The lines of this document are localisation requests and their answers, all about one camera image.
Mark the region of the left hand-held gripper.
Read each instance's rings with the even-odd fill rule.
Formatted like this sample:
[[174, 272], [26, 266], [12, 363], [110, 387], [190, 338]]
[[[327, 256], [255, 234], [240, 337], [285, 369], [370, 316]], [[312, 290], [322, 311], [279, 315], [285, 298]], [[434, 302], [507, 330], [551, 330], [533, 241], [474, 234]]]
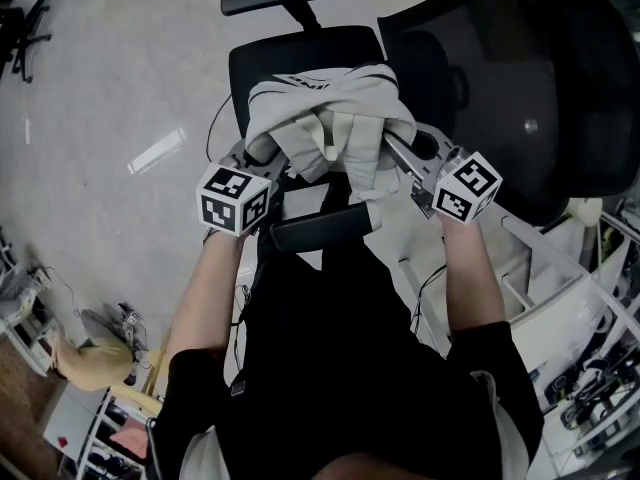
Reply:
[[245, 141], [237, 141], [219, 163], [207, 167], [196, 187], [200, 223], [243, 235], [267, 214], [273, 185], [287, 164], [281, 150], [266, 162], [251, 162]]

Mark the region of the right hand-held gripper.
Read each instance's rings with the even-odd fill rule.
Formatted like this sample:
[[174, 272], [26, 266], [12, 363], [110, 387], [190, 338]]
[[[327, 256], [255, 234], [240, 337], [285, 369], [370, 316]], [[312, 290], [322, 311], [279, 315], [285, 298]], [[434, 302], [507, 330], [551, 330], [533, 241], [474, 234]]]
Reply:
[[411, 199], [427, 218], [439, 213], [458, 223], [472, 223], [493, 202], [502, 177], [479, 152], [470, 154], [460, 146], [452, 149], [440, 129], [424, 123], [416, 127], [412, 144], [395, 133], [384, 134], [401, 170], [415, 181], [427, 182], [427, 187], [422, 182], [413, 184]]

